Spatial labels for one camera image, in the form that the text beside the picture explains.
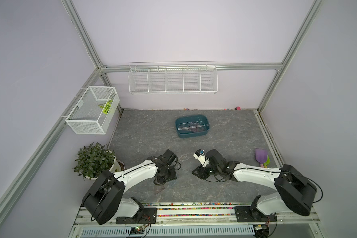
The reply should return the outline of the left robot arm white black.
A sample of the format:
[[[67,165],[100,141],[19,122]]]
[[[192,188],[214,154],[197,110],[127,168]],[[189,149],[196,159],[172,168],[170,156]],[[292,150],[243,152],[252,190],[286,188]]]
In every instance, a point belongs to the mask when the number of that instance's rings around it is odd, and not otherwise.
[[[164,185],[175,180],[177,156],[150,157],[141,164],[125,171],[111,173],[103,171],[82,199],[82,205],[91,214],[91,220],[99,225],[113,217],[142,219],[142,204],[134,198],[123,198],[124,193],[146,179]]]

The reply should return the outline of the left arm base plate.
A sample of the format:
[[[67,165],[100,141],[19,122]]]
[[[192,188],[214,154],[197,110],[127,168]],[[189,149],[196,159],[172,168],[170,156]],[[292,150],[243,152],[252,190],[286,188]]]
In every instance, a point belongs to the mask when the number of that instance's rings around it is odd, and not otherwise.
[[[157,208],[141,208],[132,217],[117,217],[116,224],[155,224],[157,219]]]

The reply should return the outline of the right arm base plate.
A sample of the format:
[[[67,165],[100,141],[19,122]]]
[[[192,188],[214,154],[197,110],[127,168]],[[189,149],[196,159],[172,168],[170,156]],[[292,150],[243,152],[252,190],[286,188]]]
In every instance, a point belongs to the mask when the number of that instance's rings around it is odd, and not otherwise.
[[[235,214],[237,218],[237,222],[239,223],[269,223],[269,222],[276,222],[277,217],[273,214],[271,215],[264,215],[256,208],[253,209],[249,206],[236,206],[235,207]]]

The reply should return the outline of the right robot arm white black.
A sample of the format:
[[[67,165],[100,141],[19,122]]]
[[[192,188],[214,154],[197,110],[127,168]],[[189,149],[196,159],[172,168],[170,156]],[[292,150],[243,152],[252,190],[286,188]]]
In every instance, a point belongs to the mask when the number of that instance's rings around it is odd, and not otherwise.
[[[250,206],[250,214],[254,219],[259,215],[268,216],[286,211],[308,216],[317,193],[317,188],[308,178],[287,164],[281,168],[262,168],[232,161],[224,168],[219,165],[200,165],[192,174],[202,180],[211,175],[220,175],[224,180],[250,182],[275,190],[270,195],[255,197]]]

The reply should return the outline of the teal plastic storage box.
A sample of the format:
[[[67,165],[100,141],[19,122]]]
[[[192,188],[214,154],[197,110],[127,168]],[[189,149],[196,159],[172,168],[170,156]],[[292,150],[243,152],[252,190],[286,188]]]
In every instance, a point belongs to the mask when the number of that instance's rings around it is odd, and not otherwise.
[[[175,121],[176,132],[179,138],[193,138],[203,136],[210,130],[208,119],[204,115],[181,117]]]

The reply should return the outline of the clear straight ruler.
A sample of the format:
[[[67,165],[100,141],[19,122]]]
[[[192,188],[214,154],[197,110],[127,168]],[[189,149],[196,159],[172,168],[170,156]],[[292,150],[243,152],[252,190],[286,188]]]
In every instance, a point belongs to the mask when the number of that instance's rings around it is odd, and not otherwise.
[[[178,128],[178,131],[181,132],[191,132],[191,133],[197,133],[197,132],[202,132],[206,131],[206,127],[183,127],[183,128]]]

